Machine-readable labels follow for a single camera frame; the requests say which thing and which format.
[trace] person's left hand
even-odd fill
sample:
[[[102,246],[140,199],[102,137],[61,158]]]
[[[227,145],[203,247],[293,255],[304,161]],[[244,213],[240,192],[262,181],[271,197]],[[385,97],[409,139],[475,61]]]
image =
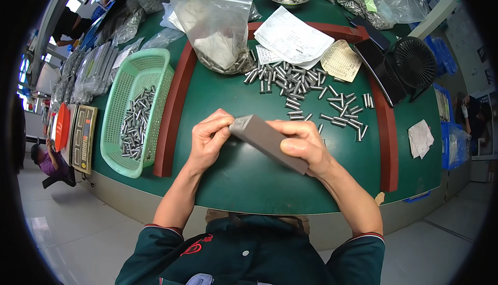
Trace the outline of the person's left hand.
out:
[[[233,116],[223,109],[216,110],[192,129],[192,150],[187,163],[203,173],[216,162],[222,145],[230,137],[228,126]]]

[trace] yellowed paper card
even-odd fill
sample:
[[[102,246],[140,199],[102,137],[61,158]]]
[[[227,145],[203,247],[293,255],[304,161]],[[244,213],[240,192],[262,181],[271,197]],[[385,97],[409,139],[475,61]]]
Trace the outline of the yellowed paper card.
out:
[[[343,39],[332,44],[323,54],[320,62],[323,70],[347,82],[352,82],[355,79],[359,67],[362,65],[362,59]]]

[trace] black fan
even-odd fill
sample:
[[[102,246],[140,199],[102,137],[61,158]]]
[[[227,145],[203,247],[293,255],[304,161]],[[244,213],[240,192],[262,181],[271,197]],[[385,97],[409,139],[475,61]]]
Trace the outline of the black fan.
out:
[[[415,37],[400,39],[394,50],[396,72],[414,101],[436,78],[436,58],[424,41]]]

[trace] forearm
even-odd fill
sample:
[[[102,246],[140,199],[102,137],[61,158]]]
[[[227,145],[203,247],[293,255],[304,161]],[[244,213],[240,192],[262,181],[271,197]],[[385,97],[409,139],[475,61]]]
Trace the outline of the forearm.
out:
[[[154,215],[153,223],[163,227],[183,229],[194,209],[195,193],[202,173],[187,161],[164,195]]]
[[[375,200],[335,159],[331,161],[329,174],[319,180],[337,202],[353,235],[383,234],[381,211]]]
[[[52,161],[52,165],[54,166],[55,170],[58,170],[59,169],[59,163],[57,163],[57,160],[55,159],[54,155],[52,154],[52,151],[50,151],[50,150],[48,151],[48,157]]]
[[[75,39],[68,40],[68,41],[62,41],[62,40],[60,40],[60,41],[57,41],[56,44],[57,44],[57,46],[66,46],[66,45],[72,45],[72,44],[74,44],[75,41],[76,41]]]
[[[470,134],[471,129],[470,129],[470,123],[469,123],[469,118],[465,118],[465,131]]]

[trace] white cloth rag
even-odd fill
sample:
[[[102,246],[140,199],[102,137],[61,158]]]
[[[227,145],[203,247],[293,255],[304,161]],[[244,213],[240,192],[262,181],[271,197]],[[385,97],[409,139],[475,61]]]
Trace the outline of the white cloth rag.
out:
[[[425,120],[421,120],[408,129],[408,139],[410,139],[413,158],[420,156],[420,159],[423,159],[429,151],[429,147],[434,143],[434,137],[432,137],[431,130]]]

